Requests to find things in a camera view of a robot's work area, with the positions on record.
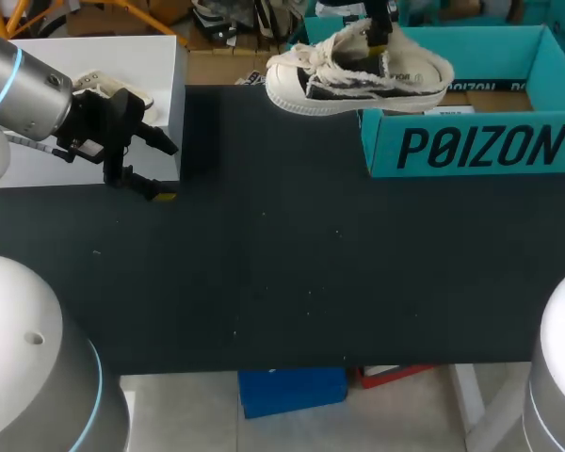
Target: sneaker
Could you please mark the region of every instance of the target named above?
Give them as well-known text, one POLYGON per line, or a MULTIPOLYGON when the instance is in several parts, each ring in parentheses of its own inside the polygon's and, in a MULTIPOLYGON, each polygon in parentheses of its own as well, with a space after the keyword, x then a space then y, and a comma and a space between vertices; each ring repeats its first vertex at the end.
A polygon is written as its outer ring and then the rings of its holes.
POLYGON ((291 11, 285 6, 274 8, 270 0, 256 0, 255 10, 262 36, 276 42, 285 41, 293 27, 291 11))
POLYGON ((363 108, 420 113, 439 104, 452 65, 409 40, 394 24, 386 50, 370 55, 371 20, 348 25, 314 46, 297 44, 267 63, 266 91, 278 107, 307 116, 363 108))
POLYGON ((73 80, 73 94, 80 94, 85 90, 90 90, 96 94, 110 98, 120 89, 127 89, 144 102, 144 118, 145 124, 153 124, 157 120, 157 109, 154 100, 146 92, 117 80, 101 71, 88 71, 73 80))
POLYGON ((399 11, 396 0, 357 2, 356 0, 318 0, 315 6, 318 17, 369 16, 385 22, 397 22, 399 11))
POLYGON ((330 6, 322 2, 317 2, 315 6, 315 12, 316 16, 318 17, 365 16, 366 6, 364 5, 364 3, 330 6))

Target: shoelace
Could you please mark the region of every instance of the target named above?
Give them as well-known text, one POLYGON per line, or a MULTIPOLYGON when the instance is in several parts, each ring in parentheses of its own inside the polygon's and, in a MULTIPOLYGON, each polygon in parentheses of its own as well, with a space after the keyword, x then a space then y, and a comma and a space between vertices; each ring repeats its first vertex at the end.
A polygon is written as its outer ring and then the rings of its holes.
POLYGON ((332 48, 335 36, 323 40, 316 45, 296 44, 282 55, 273 56, 267 63, 268 68, 274 64, 302 68, 309 75, 316 74, 323 83, 347 84, 351 80, 332 61, 332 48))

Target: gray tile floor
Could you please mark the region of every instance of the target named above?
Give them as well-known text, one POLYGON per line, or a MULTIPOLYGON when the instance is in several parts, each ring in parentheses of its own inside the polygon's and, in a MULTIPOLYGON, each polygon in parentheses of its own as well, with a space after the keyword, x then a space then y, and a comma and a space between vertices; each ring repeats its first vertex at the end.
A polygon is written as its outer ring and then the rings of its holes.
POLYGON ((134 391, 129 452, 463 452, 459 412, 440 367, 328 407, 245 420, 235 372, 123 377, 134 391))

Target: teal shoe box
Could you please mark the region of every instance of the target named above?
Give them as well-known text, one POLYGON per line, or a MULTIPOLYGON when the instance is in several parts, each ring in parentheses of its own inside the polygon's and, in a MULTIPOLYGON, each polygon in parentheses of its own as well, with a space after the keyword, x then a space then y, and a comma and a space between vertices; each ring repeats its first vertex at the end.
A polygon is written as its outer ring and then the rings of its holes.
MULTIPOLYGON (((310 42, 339 30, 342 21, 336 28, 335 21, 306 20, 310 42)), ((565 172, 565 55, 548 27, 404 31, 453 64, 451 90, 524 91, 533 111, 386 116, 365 110, 363 150, 373 177, 565 172)))

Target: black mat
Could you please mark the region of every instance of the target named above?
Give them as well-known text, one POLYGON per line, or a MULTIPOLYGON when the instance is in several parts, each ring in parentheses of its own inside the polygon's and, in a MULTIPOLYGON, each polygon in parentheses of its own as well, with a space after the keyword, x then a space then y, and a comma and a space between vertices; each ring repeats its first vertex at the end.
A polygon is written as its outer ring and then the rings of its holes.
POLYGON ((259 87, 186 105, 176 202, 0 190, 0 254, 115 372, 529 359, 565 276, 565 175, 372 180, 354 114, 259 87))

